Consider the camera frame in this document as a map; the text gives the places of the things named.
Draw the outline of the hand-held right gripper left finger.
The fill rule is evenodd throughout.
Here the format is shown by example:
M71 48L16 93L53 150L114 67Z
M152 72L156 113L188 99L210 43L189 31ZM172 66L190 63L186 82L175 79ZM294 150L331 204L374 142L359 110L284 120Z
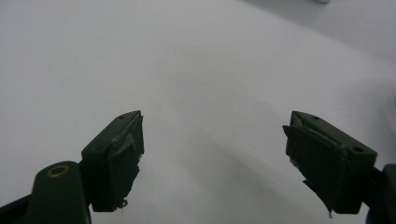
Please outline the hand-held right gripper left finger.
M81 163L95 212L114 212L127 205L144 152L140 110L117 116L84 147Z

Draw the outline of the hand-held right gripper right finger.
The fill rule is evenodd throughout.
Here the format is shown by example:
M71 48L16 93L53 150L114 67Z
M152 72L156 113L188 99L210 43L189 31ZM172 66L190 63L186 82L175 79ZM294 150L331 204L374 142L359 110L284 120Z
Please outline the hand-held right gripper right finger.
M326 120L293 111L283 127L286 154L304 183L337 214L357 214L377 153Z

